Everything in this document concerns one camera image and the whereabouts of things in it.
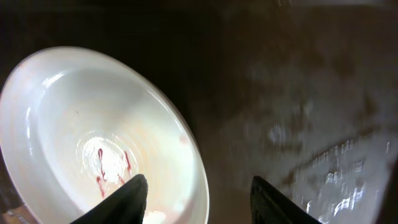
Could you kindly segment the white plate with faint stains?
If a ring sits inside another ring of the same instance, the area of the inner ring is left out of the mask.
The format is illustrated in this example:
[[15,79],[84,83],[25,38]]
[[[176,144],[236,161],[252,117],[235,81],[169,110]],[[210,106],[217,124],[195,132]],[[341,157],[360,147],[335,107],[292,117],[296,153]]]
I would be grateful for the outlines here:
[[71,223],[137,174],[149,186],[145,223],[208,221],[208,181],[183,116],[149,80],[94,50],[44,49],[12,70],[1,152],[40,223]]

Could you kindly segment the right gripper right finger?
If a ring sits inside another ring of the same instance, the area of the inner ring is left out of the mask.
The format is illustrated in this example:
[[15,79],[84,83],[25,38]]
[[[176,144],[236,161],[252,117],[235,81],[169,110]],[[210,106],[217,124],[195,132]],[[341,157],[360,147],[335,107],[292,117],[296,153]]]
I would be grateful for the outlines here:
[[258,175],[251,182],[250,206],[253,224],[320,224]]

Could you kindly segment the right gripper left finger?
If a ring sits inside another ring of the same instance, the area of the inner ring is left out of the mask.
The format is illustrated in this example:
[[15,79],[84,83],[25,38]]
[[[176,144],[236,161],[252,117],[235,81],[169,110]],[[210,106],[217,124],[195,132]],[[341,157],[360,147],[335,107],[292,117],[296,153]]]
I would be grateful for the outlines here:
[[142,224],[148,183],[137,174],[72,224]]

